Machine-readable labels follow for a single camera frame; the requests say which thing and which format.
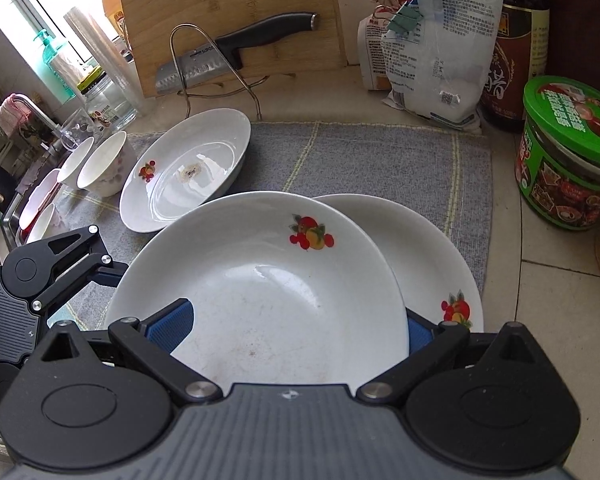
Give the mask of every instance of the gray cloth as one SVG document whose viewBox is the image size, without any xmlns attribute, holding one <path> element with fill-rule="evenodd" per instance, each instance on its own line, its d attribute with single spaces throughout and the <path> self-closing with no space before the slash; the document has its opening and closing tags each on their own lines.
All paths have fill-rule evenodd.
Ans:
<svg viewBox="0 0 600 480">
<path fill-rule="evenodd" d="M 161 134 L 131 136 L 138 155 Z M 263 189 L 363 193 L 403 204 L 451 239 L 482 290 L 491 229 L 491 153 L 484 136 L 424 126 L 255 123 L 229 193 Z M 97 224 L 113 258 L 131 264 L 154 234 L 128 230 L 119 201 L 119 194 L 100 199 L 67 188 L 55 200 L 71 228 Z M 100 328 L 112 294 L 91 284 L 67 307 L 82 328 Z"/>
</svg>

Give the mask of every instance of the dark glass bottle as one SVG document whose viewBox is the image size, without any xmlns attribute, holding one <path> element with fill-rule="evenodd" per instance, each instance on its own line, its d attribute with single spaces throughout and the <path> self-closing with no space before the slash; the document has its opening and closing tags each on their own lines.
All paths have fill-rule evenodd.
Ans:
<svg viewBox="0 0 600 480">
<path fill-rule="evenodd" d="M 504 0 L 487 84 L 484 117 L 497 127 L 522 131 L 526 82 L 544 73 L 549 36 L 548 0 Z"/>
</svg>

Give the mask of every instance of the cleaver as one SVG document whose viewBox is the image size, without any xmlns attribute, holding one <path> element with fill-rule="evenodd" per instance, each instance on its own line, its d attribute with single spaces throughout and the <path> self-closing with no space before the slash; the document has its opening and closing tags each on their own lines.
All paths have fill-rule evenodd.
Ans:
<svg viewBox="0 0 600 480">
<path fill-rule="evenodd" d="M 315 30 L 317 18 L 318 15 L 315 12 L 276 14 L 216 38 L 216 45 L 231 66 L 240 70 L 242 68 L 240 49 L 274 43 L 296 32 Z M 205 43 L 177 59 L 187 88 L 231 71 L 222 56 L 210 43 Z M 181 89 L 182 85 L 173 61 L 162 65 L 155 74 L 155 91 L 158 94 L 169 94 Z"/>
</svg>

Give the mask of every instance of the jar lid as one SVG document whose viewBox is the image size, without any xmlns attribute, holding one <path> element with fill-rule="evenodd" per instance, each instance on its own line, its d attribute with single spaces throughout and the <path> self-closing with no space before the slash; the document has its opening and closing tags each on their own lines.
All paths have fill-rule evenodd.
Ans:
<svg viewBox="0 0 600 480">
<path fill-rule="evenodd" d="M 100 65 L 97 65 L 91 73 L 80 81 L 76 86 L 81 94 L 86 94 L 93 85 L 100 81 L 107 73 L 104 72 Z"/>
<path fill-rule="evenodd" d="M 526 113 L 549 136 L 577 155 L 600 164 L 600 92 L 558 76 L 525 86 Z"/>
</svg>

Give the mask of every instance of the wooden cutting board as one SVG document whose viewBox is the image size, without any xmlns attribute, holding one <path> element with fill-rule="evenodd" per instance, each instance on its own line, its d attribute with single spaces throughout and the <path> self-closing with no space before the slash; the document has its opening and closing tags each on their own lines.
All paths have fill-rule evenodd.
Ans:
<svg viewBox="0 0 600 480">
<path fill-rule="evenodd" d="M 126 28 L 145 96 L 155 93 L 155 72 L 171 62 L 169 36 L 176 25 L 194 23 L 212 38 L 281 12 L 317 12 L 317 30 L 241 51 L 245 77 L 326 70 L 346 64 L 337 0 L 122 0 Z M 176 54 L 205 43 L 192 28 L 174 37 Z M 224 75 L 214 82 L 229 80 Z"/>
</svg>

